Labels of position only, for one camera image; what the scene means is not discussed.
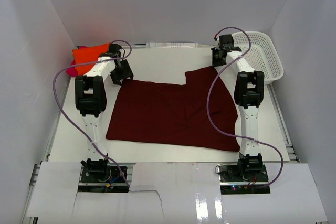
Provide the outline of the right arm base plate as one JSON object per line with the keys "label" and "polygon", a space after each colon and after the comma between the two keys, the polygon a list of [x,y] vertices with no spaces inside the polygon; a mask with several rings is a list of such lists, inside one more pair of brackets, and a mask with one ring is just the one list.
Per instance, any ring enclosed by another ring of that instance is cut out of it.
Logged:
{"label": "right arm base plate", "polygon": [[269,178],[265,165],[259,171],[242,174],[237,165],[218,164],[214,168],[219,176],[222,195],[270,194]]}

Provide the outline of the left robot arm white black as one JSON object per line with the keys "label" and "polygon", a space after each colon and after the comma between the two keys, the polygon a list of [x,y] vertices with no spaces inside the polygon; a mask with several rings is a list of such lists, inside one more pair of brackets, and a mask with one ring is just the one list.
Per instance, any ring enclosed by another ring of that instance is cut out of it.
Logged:
{"label": "left robot arm white black", "polygon": [[133,79],[134,74],[123,58],[124,54],[121,45],[110,43],[107,51],[99,54],[98,62],[91,70],[75,78],[75,105],[84,121],[88,141],[88,159],[81,163],[87,174],[100,182],[107,182],[112,177],[101,126],[107,107],[104,82],[110,78],[114,85],[120,86],[123,80]]}

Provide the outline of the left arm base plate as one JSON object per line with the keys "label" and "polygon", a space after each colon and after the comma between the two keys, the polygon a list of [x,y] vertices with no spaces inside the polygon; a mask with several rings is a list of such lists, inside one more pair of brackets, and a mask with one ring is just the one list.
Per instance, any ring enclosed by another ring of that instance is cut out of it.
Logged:
{"label": "left arm base plate", "polygon": [[82,165],[78,192],[81,193],[128,193],[121,172],[116,166],[106,165],[105,171],[99,167],[96,171]]}

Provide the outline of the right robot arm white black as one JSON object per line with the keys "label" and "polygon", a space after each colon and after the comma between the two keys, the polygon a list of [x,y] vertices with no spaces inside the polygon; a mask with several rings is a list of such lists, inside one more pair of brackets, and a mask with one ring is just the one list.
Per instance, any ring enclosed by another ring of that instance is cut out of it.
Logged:
{"label": "right robot arm white black", "polygon": [[236,74],[234,102],[241,120],[242,143],[234,176],[255,181],[263,167],[258,140],[258,113],[264,99],[264,73],[255,70],[242,57],[243,52],[234,44],[232,35],[216,35],[212,48],[213,66],[230,66]]}

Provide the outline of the dark red t shirt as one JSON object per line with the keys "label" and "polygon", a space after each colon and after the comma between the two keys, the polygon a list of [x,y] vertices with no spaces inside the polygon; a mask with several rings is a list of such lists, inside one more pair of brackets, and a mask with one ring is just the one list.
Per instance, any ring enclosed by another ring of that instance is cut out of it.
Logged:
{"label": "dark red t shirt", "polygon": [[238,152],[237,109],[216,76],[205,67],[186,72],[184,85],[124,80],[106,139]]}

